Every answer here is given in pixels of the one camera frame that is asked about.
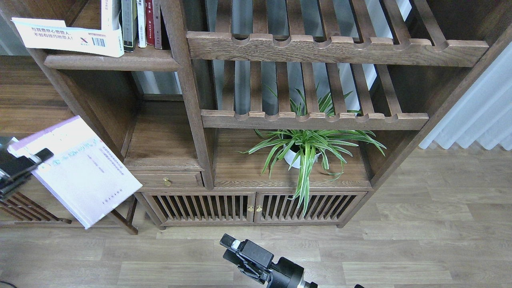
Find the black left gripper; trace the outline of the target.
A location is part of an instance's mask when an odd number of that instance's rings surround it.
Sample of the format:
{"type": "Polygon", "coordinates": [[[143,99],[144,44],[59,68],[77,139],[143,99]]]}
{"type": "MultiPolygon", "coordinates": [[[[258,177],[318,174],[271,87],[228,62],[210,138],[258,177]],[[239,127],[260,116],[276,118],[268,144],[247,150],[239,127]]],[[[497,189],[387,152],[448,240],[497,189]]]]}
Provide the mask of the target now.
{"type": "Polygon", "coordinates": [[[49,149],[42,149],[36,154],[26,156],[14,156],[7,151],[9,144],[15,142],[14,137],[1,137],[0,174],[1,192],[0,200],[7,200],[15,192],[18,186],[30,177],[31,171],[46,160],[53,157],[49,149]]]}

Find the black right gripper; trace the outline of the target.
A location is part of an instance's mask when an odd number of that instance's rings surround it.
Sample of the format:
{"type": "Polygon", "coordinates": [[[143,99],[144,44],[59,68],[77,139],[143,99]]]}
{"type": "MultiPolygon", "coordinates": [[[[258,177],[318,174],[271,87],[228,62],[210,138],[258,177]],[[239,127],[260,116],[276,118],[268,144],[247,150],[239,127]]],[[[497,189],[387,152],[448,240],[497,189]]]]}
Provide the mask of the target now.
{"type": "Polygon", "coordinates": [[[237,240],[224,234],[220,240],[226,248],[223,258],[235,264],[238,270],[268,288],[304,288],[304,268],[281,257],[274,264],[274,254],[250,240],[237,240]]]}

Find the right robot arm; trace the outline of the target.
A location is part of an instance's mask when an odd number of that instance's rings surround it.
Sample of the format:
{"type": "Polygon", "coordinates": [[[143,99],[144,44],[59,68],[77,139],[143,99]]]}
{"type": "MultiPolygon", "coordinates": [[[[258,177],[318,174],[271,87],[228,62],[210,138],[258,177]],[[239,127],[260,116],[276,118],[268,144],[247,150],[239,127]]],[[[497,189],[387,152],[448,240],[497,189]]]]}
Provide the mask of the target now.
{"type": "Polygon", "coordinates": [[[226,248],[223,258],[235,264],[238,270],[268,288],[316,288],[315,282],[304,280],[304,268],[280,257],[274,264],[274,254],[250,240],[239,241],[224,234],[220,244],[226,248]]]}

